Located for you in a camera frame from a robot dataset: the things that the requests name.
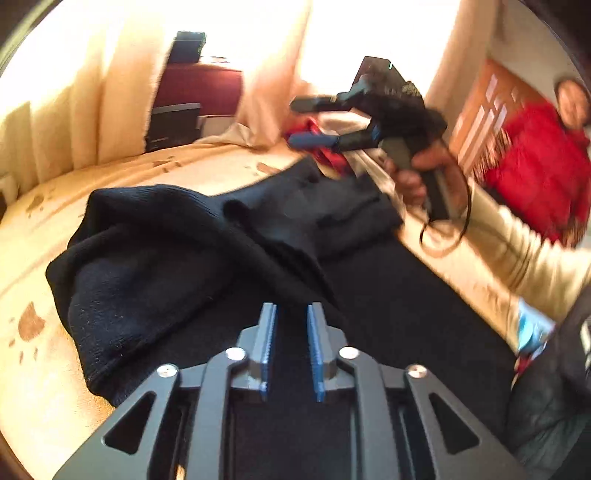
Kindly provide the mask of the right forearm cream sleeve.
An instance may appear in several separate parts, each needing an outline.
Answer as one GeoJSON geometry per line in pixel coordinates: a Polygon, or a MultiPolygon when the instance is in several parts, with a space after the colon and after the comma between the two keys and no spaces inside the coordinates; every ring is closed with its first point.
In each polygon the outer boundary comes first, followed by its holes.
{"type": "Polygon", "coordinates": [[[590,251],[544,240],[470,181],[466,237],[512,293],[557,323],[590,314],[590,251]]]}

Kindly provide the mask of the person's right hand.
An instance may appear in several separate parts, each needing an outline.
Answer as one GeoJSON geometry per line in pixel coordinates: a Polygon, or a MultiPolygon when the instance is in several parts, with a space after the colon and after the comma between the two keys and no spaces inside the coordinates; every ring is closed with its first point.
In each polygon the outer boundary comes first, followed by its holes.
{"type": "Polygon", "coordinates": [[[385,159],[385,169],[394,180],[396,191],[407,206],[424,204],[429,193],[421,173],[436,170],[443,174],[454,209],[462,213],[467,208],[470,190],[466,179],[456,158],[441,140],[417,153],[411,160],[410,169],[398,168],[389,157],[385,159]]]}

